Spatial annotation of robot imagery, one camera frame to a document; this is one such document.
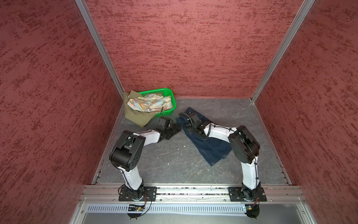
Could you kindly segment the blue denim skirt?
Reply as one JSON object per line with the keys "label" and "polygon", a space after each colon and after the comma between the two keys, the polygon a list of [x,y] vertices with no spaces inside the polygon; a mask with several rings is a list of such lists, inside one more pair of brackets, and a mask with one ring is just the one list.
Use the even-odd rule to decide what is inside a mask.
{"label": "blue denim skirt", "polygon": [[211,122],[207,117],[189,107],[185,110],[185,112],[181,113],[179,117],[176,118],[177,124],[181,126],[186,136],[197,147],[199,153],[203,156],[207,163],[210,166],[213,166],[221,159],[225,159],[226,156],[231,152],[232,147],[228,142],[216,138],[210,137],[206,140],[202,140],[201,137],[199,137],[194,131],[190,131],[190,122],[188,117],[184,114],[189,115],[191,113],[197,114],[198,118],[203,122]]}

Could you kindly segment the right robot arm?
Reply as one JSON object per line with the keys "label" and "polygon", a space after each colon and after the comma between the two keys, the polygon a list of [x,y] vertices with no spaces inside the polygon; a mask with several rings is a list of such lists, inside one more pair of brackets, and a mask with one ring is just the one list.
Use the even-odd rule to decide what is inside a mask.
{"label": "right robot arm", "polygon": [[186,127],[203,140],[216,138],[230,144],[235,157],[241,162],[243,198],[246,201],[257,200],[261,189],[257,168],[260,144],[251,132],[245,126],[229,128],[201,120],[190,121]]}

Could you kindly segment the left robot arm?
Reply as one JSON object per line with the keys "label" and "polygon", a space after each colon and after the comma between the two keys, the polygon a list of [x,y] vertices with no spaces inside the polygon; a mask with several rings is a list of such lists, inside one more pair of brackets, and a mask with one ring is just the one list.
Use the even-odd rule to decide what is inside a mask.
{"label": "left robot arm", "polygon": [[169,127],[157,126],[143,132],[131,132],[125,130],[115,142],[110,154],[111,164],[120,170],[125,185],[122,187],[128,197],[139,201],[145,196],[144,181],[138,170],[143,148],[147,145],[169,140],[181,131],[178,124]]}

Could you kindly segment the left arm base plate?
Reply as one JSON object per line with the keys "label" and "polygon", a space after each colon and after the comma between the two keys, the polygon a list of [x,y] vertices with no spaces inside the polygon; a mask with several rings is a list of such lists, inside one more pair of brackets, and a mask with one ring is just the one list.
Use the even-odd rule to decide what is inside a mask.
{"label": "left arm base plate", "polygon": [[118,200],[120,202],[144,202],[145,200],[155,201],[157,195],[157,187],[142,186],[134,191],[126,186],[118,190]]}

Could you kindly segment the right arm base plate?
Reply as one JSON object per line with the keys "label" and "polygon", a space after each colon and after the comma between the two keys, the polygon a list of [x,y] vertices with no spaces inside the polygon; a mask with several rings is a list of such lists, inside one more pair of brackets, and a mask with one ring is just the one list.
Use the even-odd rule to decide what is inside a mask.
{"label": "right arm base plate", "polygon": [[228,195],[231,202],[254,203],[256,200],[258,202],[267,201],[266,194],[261,186],[258,186],[254,190],[247,187],[228,187]]}

